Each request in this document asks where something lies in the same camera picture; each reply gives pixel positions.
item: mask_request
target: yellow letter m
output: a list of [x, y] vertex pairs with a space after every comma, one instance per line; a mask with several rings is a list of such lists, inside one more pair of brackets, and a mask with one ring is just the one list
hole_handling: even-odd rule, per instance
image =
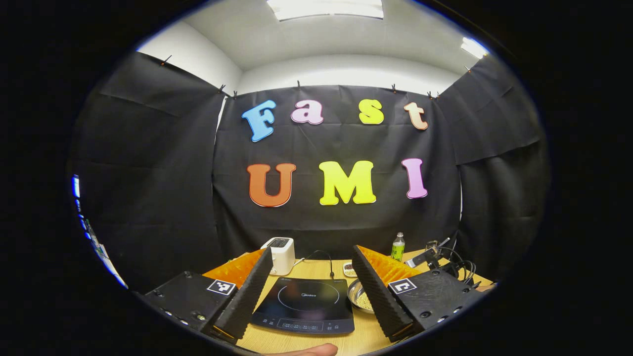
[[376, 196], [372, 192], [372, 168], [373, 163], [369, 161], [358, 161], [354, 164], [349, 177], [343, 172], [343, 168], [338, 162], [323, 162], [318, 168], [325, 176], [325, 189], [323, 198], [319, 199], [321, 205], [337, 205], [339, 199], [334, 194], [334, 188], [339, 191], [339, 196], [343, 203], [349, 203], [354, 188], [354, 202], [356, 204], [371, 204], [376, 201]]

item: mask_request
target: toaster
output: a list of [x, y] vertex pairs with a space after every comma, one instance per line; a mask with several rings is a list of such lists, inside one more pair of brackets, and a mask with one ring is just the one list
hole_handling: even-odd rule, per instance
[[273, 268], [270, 274], [285, 276], [294, 265], [294, 240], [292, 238], [272, 238], [261, 248], [270, 247], [273, 255]]

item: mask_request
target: black cloth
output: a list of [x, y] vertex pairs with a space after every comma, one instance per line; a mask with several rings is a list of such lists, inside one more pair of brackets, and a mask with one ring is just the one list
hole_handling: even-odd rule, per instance
[[456, 249], [498, 281], [522, 258], [542, 221], [549, 188], [545, 144], [459, 166], [463, 191]]
[[[242, 113], [266, 100], [272, 109], [274, 132], [252, 142], [253, 135]], [[291, 120], [295, 103], [313, 99], [323, 105], [323, 123], [299, 124]], [[384, 121], [366, 125], [358, 118], [358, 103], [377, 99]], [[425, 111], [427, 130], [412, 124], [404, 105], [416, 102]], [[409, 199], [408, 176], [401, 161], [423, 161], [424, 198]], [[339, 162], [350, 174], [360, 160], [373, 162], [372, 204], [322, 206], [321, 162]], [[248, 165], [271, 167], [266, 191], [279, 191], [280, 163], [293, 163], [292, 195], [281, 207], [265, 208], [249, 197]], [[237, 256], [259, 248], [274, 236], [295, 239], [296, 255], [327, 250], [332, 258], [351, 258], [355, 244], [390, 254], [398, 232], [404, 233], [406, 249], [423, 248], [425, 242], [452, 235], [457, 229], [460, 183], [451, 145], [451, 131], [436, 100], [415, 93], [360, 86], [302, 86], [260, 91], [227, 99], [217, 132], [213, 162], [214, 205], [218, 235], [225, 256]]]
[[448, 87], [437, 105], [449, 122], [458, 165], [540, 139], [536, 107], [518, 79], [492, 56], [483, 57]]
[[437, 102], [451, 129], [463, 194], [456, 249], [478, 274], [499, 280], [536, 237], [551, 182], [536, 106], [491, 56]]
[[71, 159], [83, 215], [119, 275], [141, 293], [223, 260], [211, 167], [224, 95], [161, 62], [132, 53], [95, 88]]

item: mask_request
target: bowl of beans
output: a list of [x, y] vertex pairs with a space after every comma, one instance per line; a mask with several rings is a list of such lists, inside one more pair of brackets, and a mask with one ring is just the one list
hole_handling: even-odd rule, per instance
[[348, 298], [356, 308], [363, 312], [373, 314], [372, 304], [369, 302], [369, 298], [367, 298], [367, 294], [365, 290], [363, 290], [363, 285], [360, 284], [358, 279], [349, 285]]

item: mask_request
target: human hand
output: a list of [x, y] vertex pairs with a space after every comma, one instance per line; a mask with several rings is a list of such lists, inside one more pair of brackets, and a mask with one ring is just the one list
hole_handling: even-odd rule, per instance
[[281, 352], [281, 353], [263, 353], [263, 356], [334, 356], [339, 348], [331, 343], [307, 348], [305, 350]]

